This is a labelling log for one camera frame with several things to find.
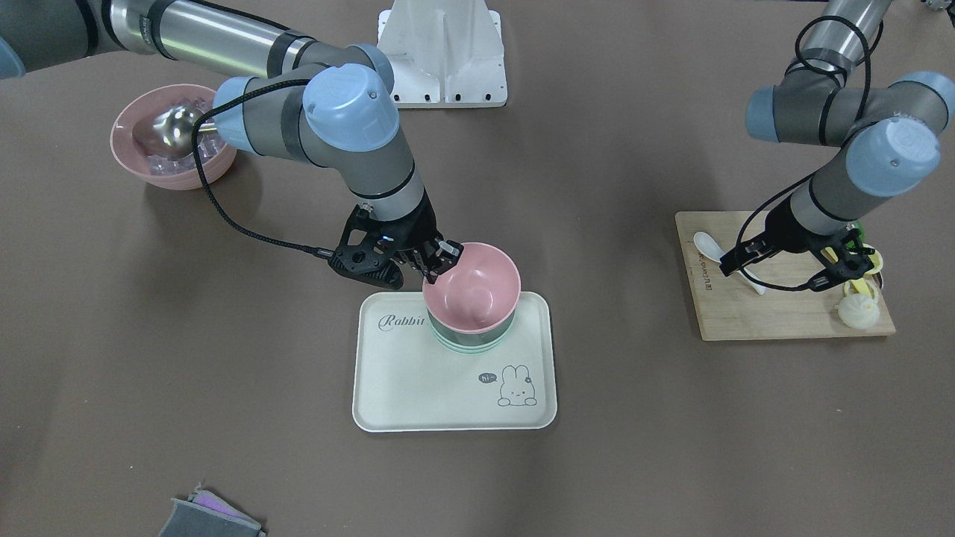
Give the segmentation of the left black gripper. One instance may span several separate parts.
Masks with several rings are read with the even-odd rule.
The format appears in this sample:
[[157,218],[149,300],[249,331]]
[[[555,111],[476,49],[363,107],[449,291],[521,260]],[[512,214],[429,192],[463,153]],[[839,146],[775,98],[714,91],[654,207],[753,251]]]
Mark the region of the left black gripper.
[[874,249],[863,244],[862,231],[855,224],[845,223],[826,234],[809,231],[798,224],[788,201],[768,212],[761,242],[740,242],[720,257],[719,266],[724,276],[730,276],[782,251],[789,254],[808,252],[822,265],[820,272],[799,286],[801,290],[822,292],[832,289],[861,278],[874,268],[870,258]]

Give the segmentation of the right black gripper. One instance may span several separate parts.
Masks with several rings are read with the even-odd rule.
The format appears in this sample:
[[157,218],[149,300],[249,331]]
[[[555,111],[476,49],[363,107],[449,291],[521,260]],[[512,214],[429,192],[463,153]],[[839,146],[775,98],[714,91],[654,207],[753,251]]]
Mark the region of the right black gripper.
[[414,210],[392,221],[375,220],[371,212],[355,207],[328,265],[343,277],[399,290],[404,284],[402,264],[434,284],[457,265],[464,249],[461,242],[441,240],[432,204],[424,195]]

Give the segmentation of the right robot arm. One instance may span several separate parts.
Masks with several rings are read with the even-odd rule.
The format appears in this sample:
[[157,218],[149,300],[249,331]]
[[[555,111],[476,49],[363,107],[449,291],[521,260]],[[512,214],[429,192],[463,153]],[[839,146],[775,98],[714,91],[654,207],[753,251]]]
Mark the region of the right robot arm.
[[433,284],[464,254],[439,232],[392,100],[392,65],[374,45],[335,47],[208,1],[4,1],[1,34],[4,79],[112,51],[226,74],[199,125],[239,150],[335,169],[356,198],[335,248],[236,225],[246,236],[391,290],[403,265]]

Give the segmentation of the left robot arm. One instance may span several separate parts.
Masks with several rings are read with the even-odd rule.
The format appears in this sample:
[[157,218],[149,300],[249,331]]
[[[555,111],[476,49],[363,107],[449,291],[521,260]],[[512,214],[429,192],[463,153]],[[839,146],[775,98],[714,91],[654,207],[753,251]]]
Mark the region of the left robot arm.
[[821,271],[799,290],[835,288],[873,269],[859,221],[917,186],[940,163],[938,137],[953,122],[953,82],[940,72],[911,72],[883,89],[849,88],[870,68],[887,1],[831,1],[795,41],[784,78],[758,89],[746,111],[755,139],[836,147],[814,173],[775,195],[764,229],[738,237],[720,259],[723,275],[744,273],[785,251],[809,252]]

